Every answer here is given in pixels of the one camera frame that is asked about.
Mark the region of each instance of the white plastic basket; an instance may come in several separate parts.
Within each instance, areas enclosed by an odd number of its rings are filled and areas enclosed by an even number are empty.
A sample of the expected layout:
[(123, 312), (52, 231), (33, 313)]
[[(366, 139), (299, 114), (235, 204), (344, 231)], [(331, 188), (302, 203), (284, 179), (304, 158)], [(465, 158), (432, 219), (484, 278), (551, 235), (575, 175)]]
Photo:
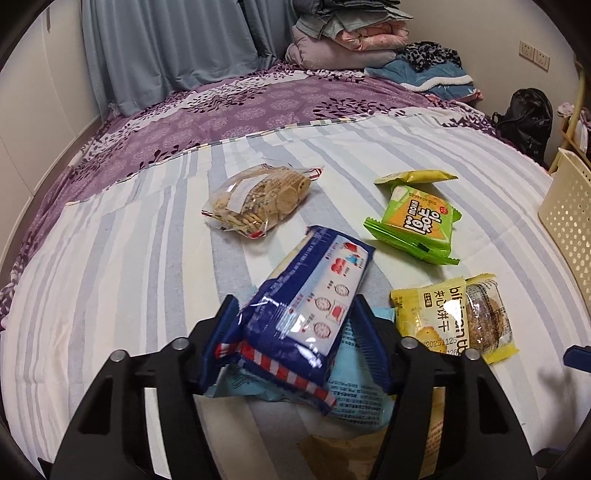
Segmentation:
[(558, 170), (538, 215), (591, 313), (591, 171), (574, 152), (560, 149)]

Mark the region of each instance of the electrical outlet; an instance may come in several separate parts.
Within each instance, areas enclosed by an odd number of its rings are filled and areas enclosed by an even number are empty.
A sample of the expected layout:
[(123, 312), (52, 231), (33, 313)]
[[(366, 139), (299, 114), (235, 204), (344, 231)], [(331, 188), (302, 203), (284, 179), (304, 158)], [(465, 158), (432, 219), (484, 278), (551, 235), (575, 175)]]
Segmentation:
[(535, 48), (522, 41), (519, 42), (519, 55), (528, 60), (534, 61)]
[(534, 63), (542, 67), (545, 71), (550, 69), (550, 57), (540, 50), (535, 50)]

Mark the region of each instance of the blue biscuit package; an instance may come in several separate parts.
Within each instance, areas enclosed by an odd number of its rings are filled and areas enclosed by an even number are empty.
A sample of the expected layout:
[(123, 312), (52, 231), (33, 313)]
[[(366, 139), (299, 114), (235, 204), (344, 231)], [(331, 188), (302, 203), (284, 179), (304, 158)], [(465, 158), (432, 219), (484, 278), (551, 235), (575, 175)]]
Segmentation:
[[(374, 308), (374, 315), (394, 321), (394, 309)], [(349, 319), (343, 328), (343, 338), (335, 357), (335, 365), (327, 390), (336, 399), (330, 415), (347, 423), (357, 424), (367, 432), (377, 431), (389, 422), (394, 401), (377, 386), (363, 357)], [(292, 393), (273, 382), (263, 380), (238, 364), (222, 372), (217, 384), (210, 388), (209, 397), (254, 396), (266, 401), (288, 400), (308, 403), (305, 396)]]
[(257, 376), (307, 392), (330, 408), (335, 399), (323, 386), (374, 248), (321, 226), (310, 227), (300, 247), (236, 319), (214, 334), (216, 366), (241, 362)]

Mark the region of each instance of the bed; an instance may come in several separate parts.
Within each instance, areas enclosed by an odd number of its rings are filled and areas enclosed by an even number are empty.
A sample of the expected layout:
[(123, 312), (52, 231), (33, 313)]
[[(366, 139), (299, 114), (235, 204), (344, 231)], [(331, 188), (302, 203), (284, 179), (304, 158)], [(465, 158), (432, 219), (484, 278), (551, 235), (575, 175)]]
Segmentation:
[[(247, 128), (230, 131), (220, 119), (227, 121), (227, 112)], [(263, 117), (265, 126), (256, 120)], [(165, 147), (170, 125), (180, 122), (196, 133)], [(143, 145), (149, 148), (135, 155)], [(209, 192), (259, 163), (325, 168), (306, 201), (265, 238), (210, 229), (200, 214)], [(463, 213), (453, 239), (457, 267), (415, 260), (375, 242), (363, 227), (367, 216), (381, 217), (388, 200), (373, 181), (419, 168), (460, 177), (438, 187)], [(56, 190), (63, 209), (46, 211), (49, 223), (37, 229), (43, 238), (30, 244), (34, 255), (27, 255), (0, 336), (11, 434), (35, 465), (55, 458), (85, 389), (113, 350), (154, 352), (212, 316), (226, 294), (244, 303), (313, 224), (376, 246), (361, 288), (374, 307), (388, 305), (392, 288), (498, 276), (520, 352), (493, 370), (532, 452), (568, 444), (591, 407), (589, 376), (562, 364), (570, 345), (589, 344), (591, 323), (537, 218), (551, 178), (494, 138), (467, 106), (354, 73), (278, 69), (179, 94), (108, 125), (69, 175)], [(170, 476), (154, 392), (147, 399), (155, 470)], [(196, 403), (229, 480), (313, 479), (299, 441), (363, 433), (288, 402)]]

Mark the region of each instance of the metal screw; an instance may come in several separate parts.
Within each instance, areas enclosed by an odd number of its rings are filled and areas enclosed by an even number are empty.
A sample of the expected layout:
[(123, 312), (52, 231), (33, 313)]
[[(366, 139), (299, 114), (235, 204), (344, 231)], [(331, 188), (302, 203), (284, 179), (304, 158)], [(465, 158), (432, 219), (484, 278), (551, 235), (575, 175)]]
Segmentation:
[(185, 350), (189, 346), (189, 339), (185, 337), (177, 338), (173, 340), (173, 348), (175, 350)]
[(127, 356), (125, 350), (115, 350), (109, 357), (112, 362), (121, 362)]
[(413, 348), (418, 347), (418, 340), (413, 337), (404, 337), (402, 340), (400, 340), (400, 344), (404, 348), (408, 348), (409, 350), (412, 350)]
[(480, 358), (480, 352), (475, 348), (469, 348), (464, 352), (464, 355), (466, 355), (469, 360), (478, 360)]

